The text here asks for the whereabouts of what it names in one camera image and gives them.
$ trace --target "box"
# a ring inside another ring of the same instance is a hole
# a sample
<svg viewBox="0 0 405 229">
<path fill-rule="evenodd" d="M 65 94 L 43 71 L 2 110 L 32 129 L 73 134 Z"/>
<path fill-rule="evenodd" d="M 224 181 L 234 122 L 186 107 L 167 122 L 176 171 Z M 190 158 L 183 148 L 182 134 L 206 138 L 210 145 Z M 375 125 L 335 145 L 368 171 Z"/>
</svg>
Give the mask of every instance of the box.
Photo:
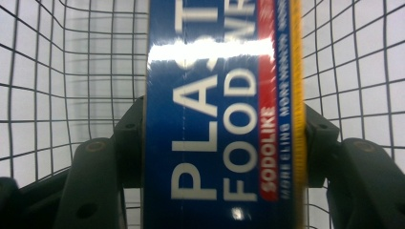
<svg viewBox="0 0 405 229">
<path fill-rule="evenodd" d="M 151 0 L 143 228 L 297 228 L 299 1 Z"/>
</svg>

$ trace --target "wire basket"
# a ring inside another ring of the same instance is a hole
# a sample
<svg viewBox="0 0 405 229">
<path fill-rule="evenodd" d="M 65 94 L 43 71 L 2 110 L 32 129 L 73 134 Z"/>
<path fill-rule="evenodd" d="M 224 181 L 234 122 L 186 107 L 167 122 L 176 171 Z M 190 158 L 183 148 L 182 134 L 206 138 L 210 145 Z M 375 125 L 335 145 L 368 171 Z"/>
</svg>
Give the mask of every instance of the wire basket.
<svg viewBox="0 0 405 229">
<path fill-rule="evenodd" d="M 405 1 L 303 2 L 306 103 L 384 147 L 405 171 Z M 0 1 L 0 177 L 20 187 L 69 168 L 145 94 L 147 1 Z M 308 189 L 308 228 L 332 228 Z M 139 190 L 126 190 L 140 228 Z"/>
</svg>

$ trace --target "yellow edge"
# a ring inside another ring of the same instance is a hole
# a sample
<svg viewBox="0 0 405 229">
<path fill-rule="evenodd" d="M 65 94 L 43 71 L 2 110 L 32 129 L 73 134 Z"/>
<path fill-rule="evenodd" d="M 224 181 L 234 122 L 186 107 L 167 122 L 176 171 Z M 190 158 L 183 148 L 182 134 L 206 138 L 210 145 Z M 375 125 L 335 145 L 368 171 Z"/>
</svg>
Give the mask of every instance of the yellow edge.
<svg viewBox="0 0 405 229">
<path fill-rule="evenodd" d="M 304 228 L 304 188 L 307 184 L 306 112 L 301 47 L 301 1 L 290 0 L 292 152 L 296 228 Z"/>
</svg>

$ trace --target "metal wire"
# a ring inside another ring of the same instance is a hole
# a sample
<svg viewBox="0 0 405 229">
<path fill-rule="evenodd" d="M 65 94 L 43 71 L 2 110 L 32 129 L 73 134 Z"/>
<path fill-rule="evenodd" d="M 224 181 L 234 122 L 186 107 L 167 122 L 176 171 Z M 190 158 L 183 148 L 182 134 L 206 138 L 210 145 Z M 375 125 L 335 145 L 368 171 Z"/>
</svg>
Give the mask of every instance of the metal wire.
<svg viewBox="0 0 405 229">
<path fill-rule="evenodd" d="M 302 2 L 307 104 L 405 170 L 405 2 Z M 1 177 L 43 180 L 113 133 L 144 94 L 147 19 L 147 1 L 0 1 Z M 308 228 L 332 228 L 327 189 L 307 190 Z M 139 228 L 139 191 L 125 194 Z"/>
</svg>

